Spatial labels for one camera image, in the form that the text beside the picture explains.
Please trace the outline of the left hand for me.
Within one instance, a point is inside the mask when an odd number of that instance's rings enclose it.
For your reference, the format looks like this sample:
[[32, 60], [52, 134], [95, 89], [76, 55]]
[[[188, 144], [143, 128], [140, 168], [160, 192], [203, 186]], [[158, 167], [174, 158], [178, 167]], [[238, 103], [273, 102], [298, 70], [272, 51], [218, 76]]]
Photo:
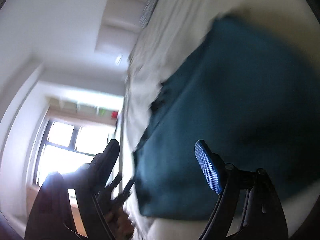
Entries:
[[128, 240], [132, 238], [135, 227], [132, 225], [129, 215], [123, 210], [122, 205], [113, 203], [104, 218], [115, 239]]

